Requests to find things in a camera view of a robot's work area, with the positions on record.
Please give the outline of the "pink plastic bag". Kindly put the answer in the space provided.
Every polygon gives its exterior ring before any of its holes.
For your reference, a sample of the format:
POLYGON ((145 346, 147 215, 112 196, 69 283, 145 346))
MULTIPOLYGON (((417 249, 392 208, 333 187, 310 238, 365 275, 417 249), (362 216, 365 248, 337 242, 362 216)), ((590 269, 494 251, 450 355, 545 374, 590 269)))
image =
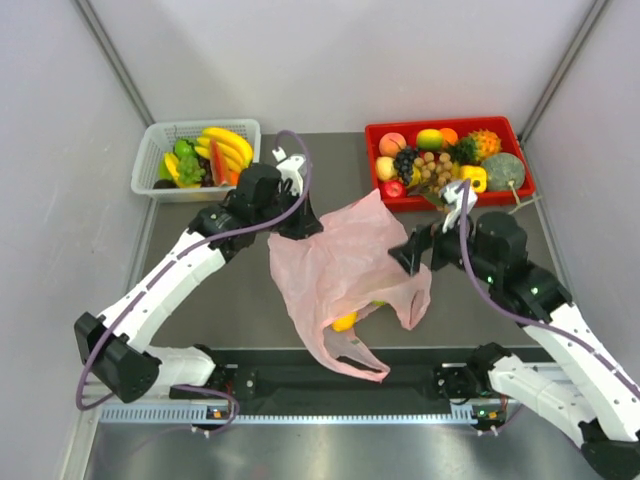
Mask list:
POLYGON ((363 320, 386 302, 402 328, 414 329, 431 303, 432 275, 420 266, 408 275, 388 250, 407 241, 403 225, 384 205, 379 190, 320 219, 324 230, 305 240, 268 238, 271 277, 302 343, 323 367, 381 382, 390 372, 352 328, 331 324, 351 312, 363 320))

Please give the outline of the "longan bunch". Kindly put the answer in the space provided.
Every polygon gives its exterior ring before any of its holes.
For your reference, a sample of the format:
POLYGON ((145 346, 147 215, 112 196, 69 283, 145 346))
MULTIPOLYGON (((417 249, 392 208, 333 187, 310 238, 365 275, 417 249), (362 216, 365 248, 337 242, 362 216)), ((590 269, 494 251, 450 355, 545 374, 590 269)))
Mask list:
POLYGON ((412 182, 409 194, 424 198, 440 212, 449 212, 441 191, 459 176, 460 165, 452 160, 447 152, 434 153, 427 151, 414 159, 414 172, 418 179, 412 182))

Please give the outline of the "yellow lemon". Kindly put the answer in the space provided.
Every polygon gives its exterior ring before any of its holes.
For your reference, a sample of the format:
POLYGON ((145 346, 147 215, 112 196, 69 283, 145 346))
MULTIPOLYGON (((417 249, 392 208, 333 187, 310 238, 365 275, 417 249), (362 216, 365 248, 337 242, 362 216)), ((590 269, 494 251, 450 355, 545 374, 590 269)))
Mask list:
POLYGON ((337 318, 331 324, 331 328, 338 333, 348 331, 354 327, 358 319, 357 312, 351 312, 345 316, 337 318))

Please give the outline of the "dark purple grape bunch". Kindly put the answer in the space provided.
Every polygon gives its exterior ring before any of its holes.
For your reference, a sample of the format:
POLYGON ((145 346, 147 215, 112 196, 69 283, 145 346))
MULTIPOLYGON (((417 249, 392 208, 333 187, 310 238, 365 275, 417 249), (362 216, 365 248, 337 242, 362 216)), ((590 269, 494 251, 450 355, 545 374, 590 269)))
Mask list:
POLYGON ((419 151, 411 146, 404 147, 395 156, 393 165, 397 178, 409 187, 414 177, 415 160, 419 157, 419 151))

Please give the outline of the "green yellow mango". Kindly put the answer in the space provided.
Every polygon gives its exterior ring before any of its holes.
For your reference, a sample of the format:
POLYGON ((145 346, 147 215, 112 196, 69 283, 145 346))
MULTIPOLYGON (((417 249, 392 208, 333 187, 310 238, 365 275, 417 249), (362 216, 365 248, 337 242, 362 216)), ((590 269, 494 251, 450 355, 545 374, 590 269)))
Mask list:
POLYGON ((424 151, 439 151, 444 136, 439 129, 422 129, 416 135, 416 147, 424 151))

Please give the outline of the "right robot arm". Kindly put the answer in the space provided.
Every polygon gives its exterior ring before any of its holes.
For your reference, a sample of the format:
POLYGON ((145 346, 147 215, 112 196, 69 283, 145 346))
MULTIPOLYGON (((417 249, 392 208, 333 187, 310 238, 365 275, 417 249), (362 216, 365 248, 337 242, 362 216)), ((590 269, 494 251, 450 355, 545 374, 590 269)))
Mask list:
POLYGON ((527 234, 507 213, 461 217, 453 228, 416 227, 389 255, 414 276, 421 256, 431 268, 463 270, 481 297, 513 320, 564 372, 566 388, 489 343, 466 362, 476 394, 503 394, 560 430, 604 479, 639 476, 639 387, 599 342, 557 277, 528 257, 527 234))

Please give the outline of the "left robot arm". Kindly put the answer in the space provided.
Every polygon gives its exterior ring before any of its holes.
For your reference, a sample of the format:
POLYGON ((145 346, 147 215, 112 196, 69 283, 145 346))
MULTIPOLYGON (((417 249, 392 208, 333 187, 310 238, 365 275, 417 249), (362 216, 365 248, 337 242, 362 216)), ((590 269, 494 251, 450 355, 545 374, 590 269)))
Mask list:
POLYGON ((152 390, 194 386, 205 396, 226 387, 227 374, 203 347, 156 348, 151 341, 175 309, 258 233, 303 240, 322 231, 311 207, 311 163, 293 156, 253 164, 220 202, 201 209, 165 257, 124 297, 74 323, 81 375, 94 375, 123 403, 152 390))

